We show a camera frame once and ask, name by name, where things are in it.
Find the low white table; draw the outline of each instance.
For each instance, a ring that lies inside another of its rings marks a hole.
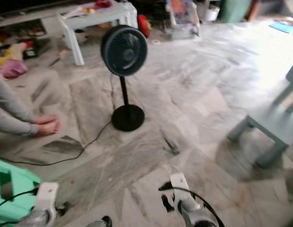
[[[85,64],[75,35],[76,29],[99,25],[111,21],[113,26],[121,24],[138,28],[137,10],[131,3],[119,3],[114,0],[111,0],[111,2],[111,7],[98,9],[95,13],[88,14],[86,17],[63,19],[63,17],[57,13],[67,46],[72,50],[76,65],[81,66]],[[93,7],[93,5],[93,3],[85,4],[82,7]]]

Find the teal chair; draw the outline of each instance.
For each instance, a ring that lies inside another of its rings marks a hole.
[[[227,136],[230,140],[236,141],[248,127],[255,127],[271,138],[275,145],[256,160],[262,168],[272,165],[293,144],[293,103],[288,108],[282,106],[282,102],[293,91],[293,66],[286,79],[289,85],[273,103],[250,112]]]
[[[40,184],[32,172],[0,161],[0,203],[9,197],[30,191]],[[28,215],[36,203],[32,194],[24,194],[0,206],[0,223],[18,221]]]

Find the fan grille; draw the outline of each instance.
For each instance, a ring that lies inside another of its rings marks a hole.
[[[118,76],[130,76],[144,64],[147,43],[144,35],[129,26],[114,27],[104,37],[101,47],[103,61]]]

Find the black pedestal fan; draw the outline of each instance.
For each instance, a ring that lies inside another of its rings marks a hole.
[[[125,77],[133,75],[144,64],[147,56],[147,43],[137,29],[126,25],[111,28],[103,37],[101,56],[108,70],[119,76],[124,105],[112,115],[113,126],[121,131],[133,131],[144,122],[143,110],[128,103]]]

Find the fan base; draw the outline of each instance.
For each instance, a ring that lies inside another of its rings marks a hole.
[[[144,122],[144,112],[140,107],[129,105],[128,108],[130,116],[125,105],[115,109],[112,115],[113,126],[120,131],[134,131]]]

